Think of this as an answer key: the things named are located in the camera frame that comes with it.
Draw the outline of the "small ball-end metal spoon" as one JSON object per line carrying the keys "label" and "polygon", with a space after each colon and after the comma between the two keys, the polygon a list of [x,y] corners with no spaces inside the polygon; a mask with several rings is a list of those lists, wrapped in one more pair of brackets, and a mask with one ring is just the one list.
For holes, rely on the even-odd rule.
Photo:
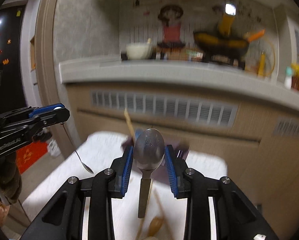
{"label": "small ball-end metal spoon", "polygon": [[92,170],[88,165],[86,165],[86,164],[82,161],[80,155],[78,154],[78,152],[77,152],[77,150],[76,150],[76,148],[75,148],[75,146],[74,146],[74,144],[73,144],[73,142],[72,142],[72,140],[71,140],[71,138],[70,138],[70,136],[69,136],[69,134],[68,134],[68,132],[67,132],[67,130],[66,130],[66,128],[65,128],[65,126],[64,126],[64,122],[61,123],[61,126],[63,127],[63,130],[64,130],[66,136],[68,137],[68,140],[70,141],[71,146],[73,147],[74,152],[76,153],[76,155],[77,155],[77,157],[78,157],[78,159],[79,159],[81,165],[84,167],[84,169],[85,169],[87,172],[89,172],[90,174],[94,174],[93,170]]}

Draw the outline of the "wooden chopstick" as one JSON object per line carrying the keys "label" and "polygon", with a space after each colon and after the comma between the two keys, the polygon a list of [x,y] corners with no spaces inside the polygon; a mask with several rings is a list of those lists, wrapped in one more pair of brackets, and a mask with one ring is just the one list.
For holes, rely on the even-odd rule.
{"label": "wooden chopstick", "polygon": [[151,179],[141,179],[141,188],[140,188],[140,198],[139,202],[139,213],[138,218],[140,220],[138,229],[137,229],[137,235],[135,239],[139,239],[141,236],[141,232],[143,230],[143,225],[146,217],[147,208],[149,206],[150,201],[150,194],[152,189],[152,180]]}
{"label": "wooden chopstick", "polygon": [[125,116],[125,120],[126,120],[126,124],[128,126],[128,129],[129,129],[129,132],[131,134],[132,141],[133,141],[133,143],[135,143],[136,142],[135,131],[134,131],[134,128],[133,128],[133,125],[132,125],[132,122],[131,122],[130,115],[129,115],[128,110],[126,108],[124,110],[124,116]]}
{"label": "wooden chopstick", "polygon": [[156,188],[154,188],[153,194],[154,194],[155,200],[158,204],[158,207],[159,207],[160,213],[162,215],[162,218],[164,219],[164,222],[166,224],[166,230],[169,234],[169,239],[175,239],[174,233],[173,233],[173,228],[172,228],[172,223],[169,220],[169,217],[167,216],[167,213],[165,212],[165,209],[163,207],[162,201],[160,199],[160,196],[159,196],[158,191],[157,191]]}

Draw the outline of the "large steel spoon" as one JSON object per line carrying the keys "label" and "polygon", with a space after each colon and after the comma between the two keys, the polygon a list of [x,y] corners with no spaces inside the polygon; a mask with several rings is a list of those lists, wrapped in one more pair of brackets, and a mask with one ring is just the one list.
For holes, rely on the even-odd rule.
{"label": "large steel spoon", "polygon": [[160,166],[165,154],[165,141],[154,128],[144,130],[134,143],[133,157],[141,171],[141,179],[151,179],[152,173]]}

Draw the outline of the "brown wooden spoon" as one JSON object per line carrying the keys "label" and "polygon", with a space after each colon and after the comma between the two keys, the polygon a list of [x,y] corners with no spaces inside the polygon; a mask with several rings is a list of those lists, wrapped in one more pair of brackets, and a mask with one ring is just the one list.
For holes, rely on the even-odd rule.
{"label": "brown wooden spoon", "polygon": [[147,237],[154,237],[159,232],[163,224],[164,217],[155,216],[150,222]]}

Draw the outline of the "blue plastic rice spoon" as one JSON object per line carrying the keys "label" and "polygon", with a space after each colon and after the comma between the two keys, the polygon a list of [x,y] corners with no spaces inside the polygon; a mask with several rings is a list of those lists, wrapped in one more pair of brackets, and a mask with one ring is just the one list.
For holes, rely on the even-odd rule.
{"label": "blue plastic rice spoon", "polygon": [[137,129],[135,130],[134,135],[135,135],[135,139],[136,139],[136,140],[137,140],[137,138],[139,137],[139,135],[141,135],[141,133],[142,133],[143,131],[144,131],[144,130],[141,129],[141,128],[137,128]]}

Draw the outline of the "red floor mat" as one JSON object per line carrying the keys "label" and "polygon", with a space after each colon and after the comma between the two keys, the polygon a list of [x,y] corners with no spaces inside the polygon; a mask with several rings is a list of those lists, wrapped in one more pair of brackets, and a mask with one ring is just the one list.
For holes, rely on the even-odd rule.
{"label": "red floor mat", "polygon": [[16,151],[16,164],[20,174],[23,174],[30,166],[32,166],[38,159],[45,155],[47,151],[46,142],[32,142]]}

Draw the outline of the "white shoe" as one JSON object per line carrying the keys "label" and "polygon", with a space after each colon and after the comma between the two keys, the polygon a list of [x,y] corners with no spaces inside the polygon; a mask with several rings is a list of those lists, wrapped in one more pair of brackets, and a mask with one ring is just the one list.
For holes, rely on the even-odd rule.
{"label": "white shoe", "polygon": [[48,153],[53,157],[56,158],[61,154],[61,150],[58,147],[58,144],[55,139],[51,140],[47,145]]}

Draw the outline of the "white lace tablecloth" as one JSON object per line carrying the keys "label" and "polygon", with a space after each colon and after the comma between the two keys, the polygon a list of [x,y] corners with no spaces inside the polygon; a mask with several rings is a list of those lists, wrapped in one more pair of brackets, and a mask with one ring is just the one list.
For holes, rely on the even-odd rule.
{"label": "white lace tablecloth", "polygon": [[23,202],[31,225],[25,239],[147,239],[150,222],[161,216],[157,239],[183,239],[186,199],[174,197],[167,169],[150,175],[146,214],[139,215],[141,171],[127,136],[91,134]]}

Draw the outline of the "wooden chopstick in holder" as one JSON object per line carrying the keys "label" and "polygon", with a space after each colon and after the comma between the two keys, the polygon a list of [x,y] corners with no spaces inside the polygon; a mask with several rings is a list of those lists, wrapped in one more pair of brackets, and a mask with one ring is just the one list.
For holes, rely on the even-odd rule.
{"label": "wooden chopstick in holder", "polygon": [[128,129],[129,129],[129,132],[131,134],[132,141],[133,141],[133,143],[135,143],[136,142],[135,131],[134,131],[134,128],[133,128],[133,125],[132,125],[132,122],[131,122],[130,115],[129,115],[128,110],[126,108],[124,110],[124,116],[125,116],[125,120],[126,120],[126,124],[128,126]]}

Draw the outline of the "grey ventilation grille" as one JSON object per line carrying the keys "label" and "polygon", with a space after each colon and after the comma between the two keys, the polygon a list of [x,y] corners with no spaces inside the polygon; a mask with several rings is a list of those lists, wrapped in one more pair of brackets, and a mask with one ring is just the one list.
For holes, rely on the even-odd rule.
{"label": "grey ventilation grille", "polygon": [[93,90],[91,98],[95,107],[120,111],[126,109],[130,113],[176,118],[189,123],[221,128],[231,128],[238,111],[237,105],[222,101],[119,90]]}

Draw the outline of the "white bowl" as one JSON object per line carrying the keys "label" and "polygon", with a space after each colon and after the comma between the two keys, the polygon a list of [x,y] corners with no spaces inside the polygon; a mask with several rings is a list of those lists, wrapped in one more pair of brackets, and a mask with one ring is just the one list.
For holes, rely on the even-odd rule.
{"label": "white bowl", "polygon": [[147,42],[130,43],[126,45],[128,60],[147,60],[152,56],[152,52],[153,44],[151,38],[148,38]]}

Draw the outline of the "small grey vent grille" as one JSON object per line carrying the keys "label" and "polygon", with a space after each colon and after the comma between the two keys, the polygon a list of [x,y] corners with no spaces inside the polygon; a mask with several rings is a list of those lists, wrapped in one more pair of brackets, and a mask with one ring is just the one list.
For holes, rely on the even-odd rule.
{"label": "small grey vent grille", "polygon": [[273,135],[299,138],[299,120],[293,118],[278,118]]}

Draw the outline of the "grey stone countertop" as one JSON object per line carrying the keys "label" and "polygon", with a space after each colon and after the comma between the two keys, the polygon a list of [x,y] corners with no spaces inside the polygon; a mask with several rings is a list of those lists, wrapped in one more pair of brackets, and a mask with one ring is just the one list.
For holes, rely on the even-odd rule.
{"label": "grey stone countertop", "polygon": [[146,82],[216,89],[248,96],[299,112],[299,92],[282,84],[213,63],[168,60],[120,61],[96,56],[60,62],[60,80],[81,82]]}

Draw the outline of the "black wok pan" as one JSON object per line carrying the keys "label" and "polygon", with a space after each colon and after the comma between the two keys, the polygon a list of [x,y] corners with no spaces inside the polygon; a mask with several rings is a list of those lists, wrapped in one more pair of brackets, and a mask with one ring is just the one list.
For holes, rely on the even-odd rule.
{"label": "black wok pan", "polygon": [[224,37],[207,31],[195,31],[194,42],[204,53],[206,59],[220,55],[229,59],[240,60],[249,49],[252,41],[258,40],[265,34],[265,29],[256,33],[246,33],[242,37],[231,35]]}

